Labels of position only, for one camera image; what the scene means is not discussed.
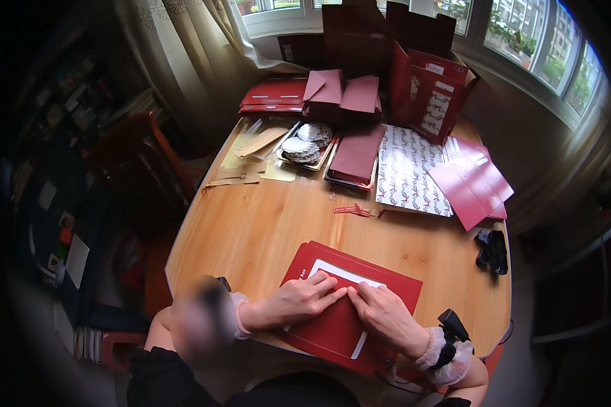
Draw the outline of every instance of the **hand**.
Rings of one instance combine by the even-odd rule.
[[[346,287],[326,295],[336,284],[336,278],[321,270],[306,280],[289,280],[269,298],[240,305],[242,326],[253,332],[317,316],[346,295]]]
[[[430,334],[412,318],[398,295],[387,286],[375,288],[365,281],[358,285],[357,291],[349,287],[348,294],[360,321],[385,345],[410,359],[423,356]]]

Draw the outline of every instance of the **stack of pink paper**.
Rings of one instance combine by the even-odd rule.
[[[342,140],[330,164],[334,177],[353,183],[369,183],[384,131],[383,125],[376,123],[355,126],[338,134]]]
[[[427,170],[444,193],[467,231],[482,219],[507,219],[504,201],[512,187],[481,144],[449,136],[444,143],[446,162]]]
[[[329,69],[310,71],[308,84],[305,86],[305,108],[303,116],[313,122],[330,125],[341,125],[342,109],[342,71]]]
[[[378,77],[367,75],[349,80],[339,106],[347,111],[347,122],[379,121],[383,107],[378,96]]]

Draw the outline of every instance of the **gold tray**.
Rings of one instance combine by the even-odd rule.
[[[328,175],[328,171],[330,170],[330,164],[333,162],[333,158],[335,157],[335,153],[337,152],[337,147],[339,146],[338,138],[335,138],[331,141],[331,145],[333,149],[330,153],[330,158],[328,159],[328,163],[326,164],[326,169],[324,170],[324,181],[339,183],[340,185],[352,186],[353,188],[359,188],[360,190],[371,191],[375,185],[376,181],[376,168],[378,167],[378,156],[376,155],[376,160],[373,162],[373,170],[371,172],[371,180],[366,185],[363,183],[353,183],[346,180],[340,180],[339,178],[334,178]]]
[[[330,149],[333,148],[333,144],[337,144],[337,136],[333,136],[333,139],[330,141],[330,143],[326,146],[323,147],[321,149],[319,149],[319,159],[315,162],[315,163],[295,163],[294,161],[290,161],[289,159],[283,157],[283,149],[279,148],[278,152],[276,153],[276,156],[278,157],[278,159],[280,159],[281,161],[285,161],[286,163],[290,163],[293,166],[297,166],[297,167],[301,167],[301,168],[307,168],[309,170],[312,171],[319,171],[321,169],[321,167],[324,165],[324,161],[326,161],[326,156],[328,155],[328,152],[330,152]]]

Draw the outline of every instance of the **pink lace cuff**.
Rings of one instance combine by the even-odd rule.
[[[460,342],[453,344],[457,351],[455,357],[447,365],[441,366],[437,370],[426,370],[425,377],[437,388],[444,386],[453,386],[464,380],[468,373],[468,367],[473,354],[473,344],[471,341]]]
[[[233,301],[233,307],[235,308],[235,338],[246,339],[252,333],[242,326],[242,321],[240,321],[240,305],[248,303],[249,299],[241,292],[233,292],[230,295],[230,299]]]
[[[434,366],[434,364],[439,360],[441,349],[446,344],[444,330],[441,329],[441,327],[433,326],[426,328],[426,330],[428,330],[428,333],[430,334],[430,342],[428,343],[428,347],[425,350],[424,355],[414,361],[414,368],[416,370],[428,370],[428,368]]]

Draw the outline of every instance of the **wall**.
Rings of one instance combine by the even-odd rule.
[[[463,113],[514,191],[520,190],[551,168],[573,131],[529,94],[483,66],[469,65],[489,86],[475,87]]]

